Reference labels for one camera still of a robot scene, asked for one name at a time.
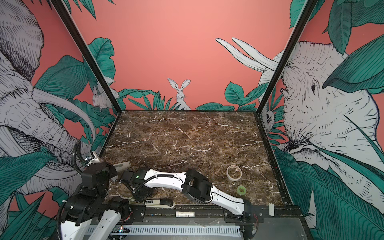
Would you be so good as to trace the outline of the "white remote control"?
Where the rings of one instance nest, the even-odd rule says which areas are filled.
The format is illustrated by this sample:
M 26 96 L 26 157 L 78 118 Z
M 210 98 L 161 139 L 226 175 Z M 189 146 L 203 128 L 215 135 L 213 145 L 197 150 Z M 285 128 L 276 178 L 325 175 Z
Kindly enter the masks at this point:
M 123 162 L 113 165 L 117 173 L 124 172 L 131 167 L 131 162 Z

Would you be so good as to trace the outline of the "white battery cover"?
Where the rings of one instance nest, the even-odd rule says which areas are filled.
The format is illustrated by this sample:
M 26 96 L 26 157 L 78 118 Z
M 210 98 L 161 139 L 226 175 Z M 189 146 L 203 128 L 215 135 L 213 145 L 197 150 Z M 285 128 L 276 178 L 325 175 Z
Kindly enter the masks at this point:
M 275 205 L 272 203 L 269 203 L 269 216 L 271 217 L 275 216 Z

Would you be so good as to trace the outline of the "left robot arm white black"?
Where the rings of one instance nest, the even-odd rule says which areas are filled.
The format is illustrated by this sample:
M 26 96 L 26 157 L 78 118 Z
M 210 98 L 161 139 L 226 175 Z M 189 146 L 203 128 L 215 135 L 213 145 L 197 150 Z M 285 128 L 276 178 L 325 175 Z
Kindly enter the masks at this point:
M 117 223 L 125 222 L 132 216 L 133 211 L 127 199 L 114 197 L 107 204 L 104 203 L 110 181 L 116 181 L 118 174 L 126 167 L 111 165 L 95 152 L 91 152 L 91 156 L 90 160 L 85 160 L 81 155 L 81 142 L 75 143 L 71 165 L 82 182 L 58 210 L 56 229 L 59 240 L 83 239 L 95 217 L 100 220 L 90 239 L 106 240 Z

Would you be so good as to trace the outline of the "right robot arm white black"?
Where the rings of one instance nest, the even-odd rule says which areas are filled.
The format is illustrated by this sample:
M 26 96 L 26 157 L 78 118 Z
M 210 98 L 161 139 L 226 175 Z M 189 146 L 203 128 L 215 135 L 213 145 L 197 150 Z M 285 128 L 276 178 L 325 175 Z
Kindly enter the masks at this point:
M 120 183 L 130 190 L 138 203 L 146 200 L 152 194 L 152 189 L 173 189 L 192 202 L 220 206 L 244 223 L 257 222 L 251 202 L 224 193 L 194 169 L 181 173 L 159 172 L 147 167 L 139 168 L 136 172 L 126 170 Z

